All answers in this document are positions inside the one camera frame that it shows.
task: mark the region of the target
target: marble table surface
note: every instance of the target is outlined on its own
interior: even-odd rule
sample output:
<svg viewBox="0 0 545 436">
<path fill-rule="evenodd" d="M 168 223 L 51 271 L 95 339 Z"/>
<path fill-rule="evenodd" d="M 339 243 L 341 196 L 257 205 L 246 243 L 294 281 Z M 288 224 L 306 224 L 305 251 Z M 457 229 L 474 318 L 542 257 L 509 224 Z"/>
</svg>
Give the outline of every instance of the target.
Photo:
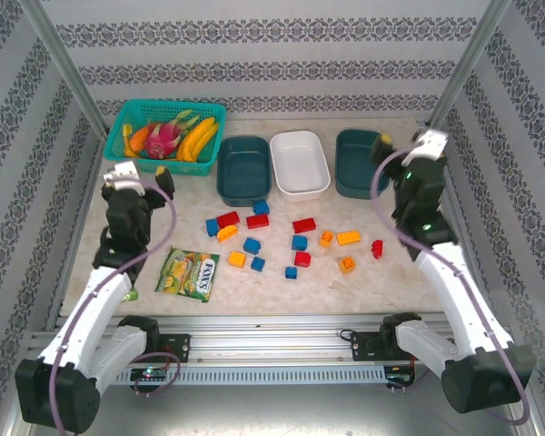
<svg viewBox="0 0 545 436">
<path fill-rule="evenodd" d="M 241 216 L 239 234 L 225 243 L 209 238 L 205 220 L 234 210 L 226 206 L 216 192 L 216 168 L 210 176 L 174 177 L 176 188 L 174 204 L 178 212 L 176 231 L 171 244 L 193 251 L 219 253 L 212 296 L 208 303 L 198 300 L 154 292 L 159 271 L 169 251 L 164 247 L 150 257 L 143 268 L 136 287 L 139 299 L 123 302 L 115 315 L 265 315 L 265 314 L 349 314 L 382 312 L 438 312 L 441 304 L 434 290 L 420 271 L 412 264 L 406 250 L 397 239 L 387 233 L 378 221 L 372 205 L 367 200 L 341 197 L 335 190 L 334 163 L 335 139 L 347 128 L 377 130 L 391 135 L 398 146 L 407 144 L 416 130 L 413 119 L 344 119 L 344 120 L 273 120 L 230 121 L 224 136 L 256 134 L 270 140 L 275 134 L 292 130 L 311 130 L 321 139 L 322 147 L 332 175 L 332 183 L 323 197 L 304 203 L 287 203 L 279 193 L 272 178 L 269 196 L 271 225 L 249 231 L 244 218 L 252 215 L 250 208 L 237 208 Z M 112 163 L 104 161 L 99 180 Z M 144 173 L 144 178 L 152 179 Z M 391 186 L 381 195 L 386 210 L 393 208 Z M 66 289 L 62 315 L 68 315 L 84 290 L 99 235 L 105 226 L 106 203 L 97 187 L 87 215 L 85 227 Z M 284 268 L 292 265 L 292 222 L 313 217 L 317 230 L 305 233 L 309 237 L 312 264 L 299 269 L 296 281 L 284 278 Z M 152 242 L 154 245 L 164 235 L 170 216 L 167 209 L 154 212 Z M 359 230 L 362 241 L 357 244 L 324 249 L 318 244 L 323 229 L 334 233 Z M 241 251 L 247 236 L 263 243 L 259 254 L 266 260 L 263 272 L 255 272 L 247 264 L 244 269 L 233 268 L 227 262 L 230 251 Z M 383 257 L 376 261 L 371 254 L 374 239 L 384 242 Z M 338 259 L 352 256 L 357 263 L 354 272 L 342 275 Z"/>
</svg>

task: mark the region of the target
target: lego brick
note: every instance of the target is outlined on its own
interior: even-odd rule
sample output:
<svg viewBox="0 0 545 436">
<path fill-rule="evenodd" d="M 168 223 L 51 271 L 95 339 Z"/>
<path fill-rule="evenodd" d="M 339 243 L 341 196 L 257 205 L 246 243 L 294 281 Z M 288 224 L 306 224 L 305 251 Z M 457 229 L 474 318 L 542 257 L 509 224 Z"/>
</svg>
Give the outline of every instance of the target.
<svg viewBox="0 0 545 436">
<path fill-rule="evenodd" d="M 348 243 L 358 243 L 362 239 L 362 234 L 357 230 L 350 232 L 337 233 L 337 243 L 339 245 L 347 245 Z"/>
<path fill-rule="evenodd" d="M 218 235 L 216 236 L 218 238 L 219 243 L 223 243 L 227 239 L 232 238 L 234 235 L 238 233 L 238 229 L 235 225 L 229 225 L 224 227 L 220 232 L 218 232 Z"/>
<path fill-rule="evenodd" d="M 236 268 L 244 268 L 244 262 L 246 261 L 246 254 L 232 252 L 228 258 L 228 263 Z"/>
<path fill-rule="evenodd" d="M 355 269 L 355 261 L 351 256 L 339 260 L 339 269 L 342 274 L 349 274 Z"/>
<path fill-rule="evenodd" d="M 313 218 L 307 218 L 306 220 L 293 222 L 292 228 L 294 229 L 295 233 L 303 233 L 315 230 L 317 225 L 315 224 L 315 220 L 313 220 Z"/>
<path fill-rule="evenodd" d="M 308 245 L 307 237 L 306 236 L 300 236 L 299 234 L 295 234 L 292 237 L 292 249 L 297 252 L 304 252 L 307 250 Z"/>
<path fill-rule="evenodd" d="M 246 242 L 244 243 L 243 249 L 247 253 L 256 255 L 261 250 L 261 243 L 259 243 L 253 238 L 246 238 Z"/>
<path fill-rule="evenodd" d="M 328 230 L 323 230 L 321 238 L 319 239 L 319 245 L 321 247 L 329 248 L 331 247 L 331 242 L 333 240 L 333 233 Z"/>
<path fill-rule="evenodd" d="M 212 237 L 218 234 L 218 231 L 220 230 L 220 226 L 218 225 L 218 222 L 213 220 L 206 220 L 206 232 L 208 232 L 208 236 Z"/>
<path fill-rule="evenodd" d="M 309 268 L 311 265 L 311 255 L 307 252 L 297 252 L 294 254 L 294 265 L 302 268 Z"/>
<path fill-rule="evenodd" d="M 218 218 L 216 218 L 216 221 L 218 222 L 220 228 L 223 229 L 224 227 L 227 227 L 229 225 L 235 225 L 239 223 L 240 218 L 238 217 L 238 213 L 230 212 L 224 215 L 220 215 Z"/>
<path fill-rule="evenodd" d="M 297 269 L 294 266 L 287 266 L 284 270 L 284 278 L 297 280 Z"/>
<path fill-rule="evenodd" d="M 246 225 L 249 229 L 258 229 L 269 225 L 269 215 L 254 215 L 246 218 Z"/>
<path fill-rule="evenodd" d="M 383 241 L 381 239 L 376 239 L 372 243 L 372 254 L 375 259 L 378 261 L 382 258 L 383 254 Z"/>
<path fill-rule="evenodd" d="M 267 202 L 260 202 L 253 206 L 253 212 L 255 215 L 268 215 L 271 212 Z"/>
<path fill-rule="evenodd" d="M 261 259 L 260 257 L 255 257 L 253 259 L 253 262 L 251 263 L 251 269 L 258 271 L 259 273 L 262 273 L 263 268 L 264 268 L 264 259 Z"/>
</svg>

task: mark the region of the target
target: snack package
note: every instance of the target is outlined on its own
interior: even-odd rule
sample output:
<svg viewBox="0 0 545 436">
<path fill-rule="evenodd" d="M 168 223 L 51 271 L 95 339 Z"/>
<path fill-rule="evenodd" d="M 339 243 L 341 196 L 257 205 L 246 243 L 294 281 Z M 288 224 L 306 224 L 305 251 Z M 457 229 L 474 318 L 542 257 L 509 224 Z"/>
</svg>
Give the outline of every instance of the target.
<svg viewBox="0 0 545 436">
<path fill-rule="evenodd" d="M 163 263 L 155 291 L 208 302 L 219 259 L 220 254 L 188 252 L 172 247 Z"/>
</svg>

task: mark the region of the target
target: blue toy block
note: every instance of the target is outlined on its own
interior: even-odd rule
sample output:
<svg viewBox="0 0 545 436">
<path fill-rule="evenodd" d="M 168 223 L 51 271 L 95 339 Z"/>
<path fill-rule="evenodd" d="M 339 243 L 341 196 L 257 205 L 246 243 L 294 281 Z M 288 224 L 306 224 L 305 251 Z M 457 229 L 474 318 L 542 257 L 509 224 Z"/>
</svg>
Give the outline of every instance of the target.
<svg viewBox="0 0 545 436">
<path fill-rule="evenodd" d="M 253 212 L 255 215 L 267 215 L 271 210 L 266 202 L 260 202 L 253 206 Z"/>
<path fill-rule="evenodd" d="M 220 226 L 218 225 L 218 222 L 213 220 L 206 220 L 206 231 L 208 232 L 208 236 L 215 236 L 218 234 L 218 231 L 220 230 Z"/>
<path fill-rule="evenodd" d="M 307 237 L 295 234 L 292 237 L 292 249 L 296 252 L 304 252 L 307 250 Z"/>
<path fill-rule="evenodd" d="M 253 238 L 246 238 L 246 242 L 244 243 L 243 249 L 247 253 L 256 255 L 261 250 L 261 243 L 259 243 Z"/>
<path fill-rule="evenodd" d="M 253 259 L 253 263 L 251 263 L 251 268 L 255 271 L 258 271 L 259 273 L 262 273 L 264 268 L 264 259 L 261 259 L 260 257 L 255 257 Z"/>
<path fill-rule="evenodd" d="M 297 268 L 295 266 L 287 266 L 287 269 L 284 270 L 284 278 L 297 280 Z"/>
</svg>

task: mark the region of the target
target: red toy block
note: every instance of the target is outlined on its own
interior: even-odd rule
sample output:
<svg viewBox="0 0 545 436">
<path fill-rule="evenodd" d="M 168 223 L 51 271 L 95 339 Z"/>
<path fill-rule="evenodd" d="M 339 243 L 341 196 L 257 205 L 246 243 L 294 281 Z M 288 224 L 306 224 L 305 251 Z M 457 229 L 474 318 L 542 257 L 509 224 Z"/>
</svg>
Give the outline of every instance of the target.
<svg viewBox="0 0 545 436">
<path fill-rule="evenodd" d="M 383 254 L 383 241 L 380 239 L 377 239 L 373 241 L 372 243 L 372 253 L 373 257 L 375 257 L 378 261 L 382 258 Z"/>
<path fill-rule="evenodd" d="M 311 255 L 307 252 L 297 252 L 294 255 L 294 266 L 301 266 L 302 268 L 309 268 L 311 265 Z"/>
<path fill-rule="evenodd" d="M 235 225 L 239 223 L 240 218 L 238 217 L 238 213 L 230 212 L 224 215 L 220 215 L 218 218 L 216 218 L 216 221 L 218 222 L 218 226 L 223 229 L 224 227 L 228 227 L 229 225 Z"/>
<path fill-rule="evenodd" d="M 315 225 L 315 220 L 313 220 L 313 218 L 307 218 L 306 220 L 293 222 L 292 228 L 294 229 L 295 233 L 303 233 L 315 230 L 317 225 Z"/>
<path fill-rule="evenodd" d="M 246 225 L 249 229 L 258 229 L 269 225 L 269 215 L 254 215 L 246 218 Z"/>
</svg>

